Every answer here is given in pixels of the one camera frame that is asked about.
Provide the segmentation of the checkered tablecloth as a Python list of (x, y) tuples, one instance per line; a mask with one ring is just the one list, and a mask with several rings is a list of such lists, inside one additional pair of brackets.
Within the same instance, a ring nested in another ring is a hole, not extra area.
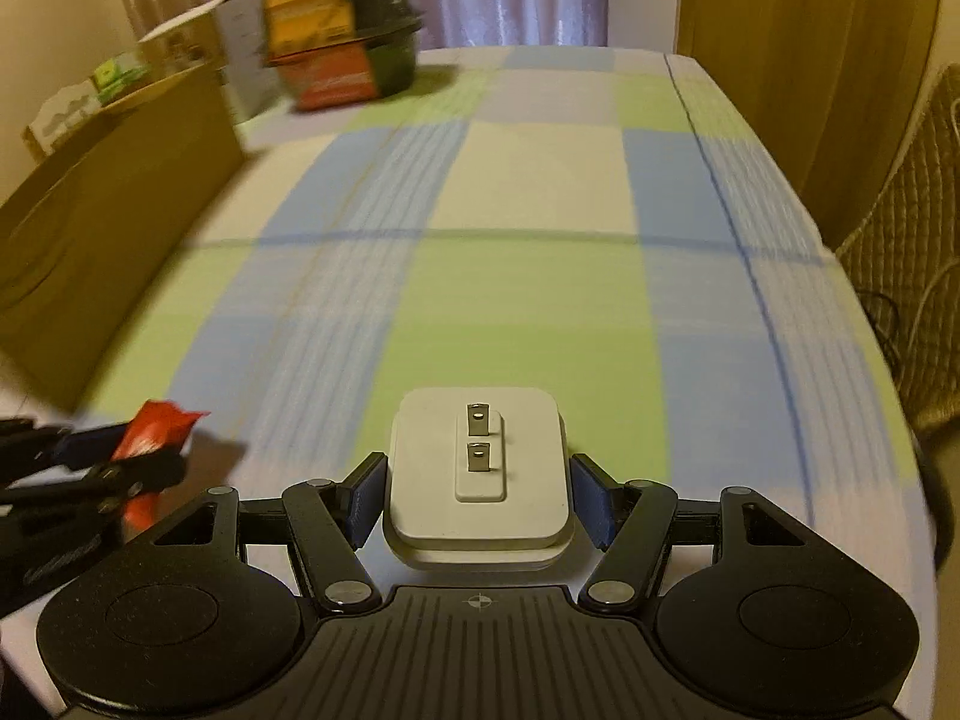
[(347, 470), (428, 385), (550, 392), (569, 444), (687, 496), (742, 483), (935, 628), (928, 516), (889, 369), (775, 160), (693, 60), (428, 52), (366, 106), (235, 125), (241, 167), (75, 410), (206, 411), (251, 496)]

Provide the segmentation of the orange black food container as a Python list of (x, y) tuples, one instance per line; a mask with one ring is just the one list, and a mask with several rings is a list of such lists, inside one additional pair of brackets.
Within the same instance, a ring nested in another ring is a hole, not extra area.
[(410, 0), (260, 0), (265, 63), (301, 112), (402, 93), (423, 20)]

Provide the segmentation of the white power adapter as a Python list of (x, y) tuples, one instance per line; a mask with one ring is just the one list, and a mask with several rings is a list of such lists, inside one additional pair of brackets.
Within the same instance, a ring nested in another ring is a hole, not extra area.
[(425, 387), (392, 422), (384, 536), (415, 569), (537, 571), (573, 539), (565, 426), (532, 387)]

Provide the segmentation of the brown cardboard box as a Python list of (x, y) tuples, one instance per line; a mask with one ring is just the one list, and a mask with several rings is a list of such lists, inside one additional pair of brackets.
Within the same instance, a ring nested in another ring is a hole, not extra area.
[(96, 115), (2, 206), (2, 371), (75, 410), (99, 359), (244, 151), (206, 65)]

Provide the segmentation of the red snack packet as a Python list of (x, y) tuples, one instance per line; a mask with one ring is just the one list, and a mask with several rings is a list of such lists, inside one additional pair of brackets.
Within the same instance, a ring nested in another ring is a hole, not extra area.
[[(112, 461), (146, 457), (161, 450), (178, 454), (195, 424), (205, 417), (206, 411), (183, 410), (174, 401), (145, 401), (127, 424), (121, 444), (112, 454)], [(176, 481), (145, 483), (142, 490), (124, 505), (124, 525), (128, 533), (142, 533), (158, 522), (160, 495), (172, 486), (176, 486)]]

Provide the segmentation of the wicker chair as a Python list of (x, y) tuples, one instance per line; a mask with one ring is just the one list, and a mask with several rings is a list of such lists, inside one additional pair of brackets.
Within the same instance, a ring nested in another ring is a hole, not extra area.
[(958, 419), (958, 67), (940, 73), (893, 176), (838, 258), (895, 349), (908, 421)]

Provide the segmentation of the white product box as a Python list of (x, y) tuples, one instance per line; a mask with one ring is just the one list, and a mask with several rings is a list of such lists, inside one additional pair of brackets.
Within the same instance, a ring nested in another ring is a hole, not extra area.
[(210, 65), (236, 124), (260, 114), (277, 97), (278, 76), (265, 65), (264, 47), (260, 0), (208, 0), (140, 39), (143, 58), (160, 75)]

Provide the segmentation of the green snack bag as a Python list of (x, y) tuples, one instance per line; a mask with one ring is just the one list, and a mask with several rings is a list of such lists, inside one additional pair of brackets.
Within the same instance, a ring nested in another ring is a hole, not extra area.
[(104, 60), (91, 73), (98, 101), (103, 106), (122, 98), (148, 80), (149, 66), (137, 52), (124, 52)]

